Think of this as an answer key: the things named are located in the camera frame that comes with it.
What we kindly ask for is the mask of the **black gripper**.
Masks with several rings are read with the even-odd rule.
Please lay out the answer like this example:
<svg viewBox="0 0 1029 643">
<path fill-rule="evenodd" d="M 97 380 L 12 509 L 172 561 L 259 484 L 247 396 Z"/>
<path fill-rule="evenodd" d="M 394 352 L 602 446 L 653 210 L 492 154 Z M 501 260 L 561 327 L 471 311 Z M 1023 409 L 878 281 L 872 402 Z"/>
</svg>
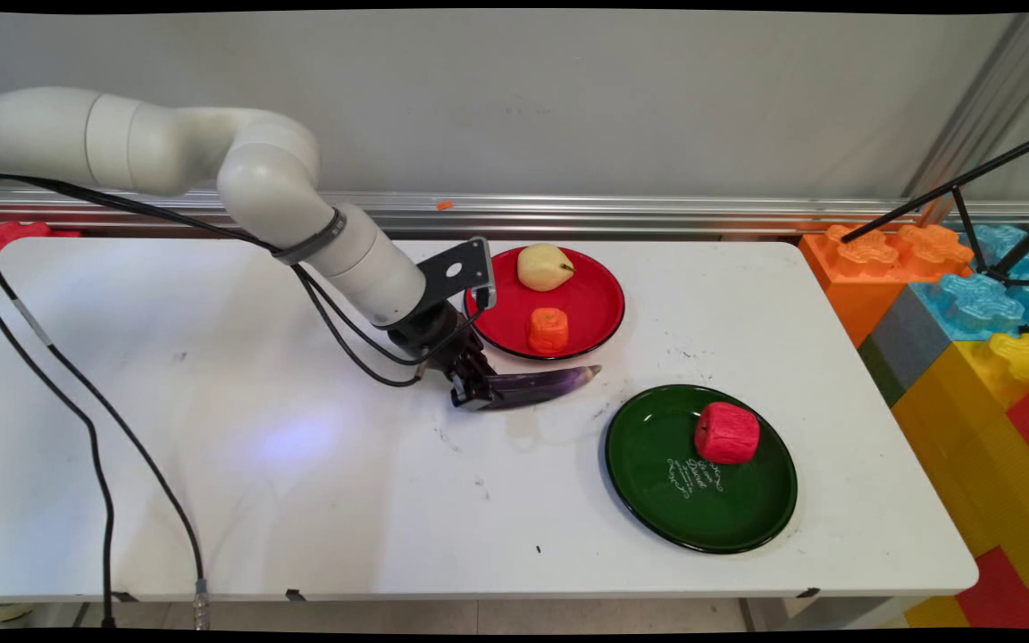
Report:
<svg viewBox="0 0 1029 643">
<path fill-rule="evenodd" d="M 483 410 L 494 402 L 489 376 L 497 376 L 483 354 L 474 324 L 451 303 L 430 306 L 388 326 L 389 341 L 404 351 L 404 363 L 421 365 L 452 379 L 452 404 L 461 410 Z"/>
</svg>

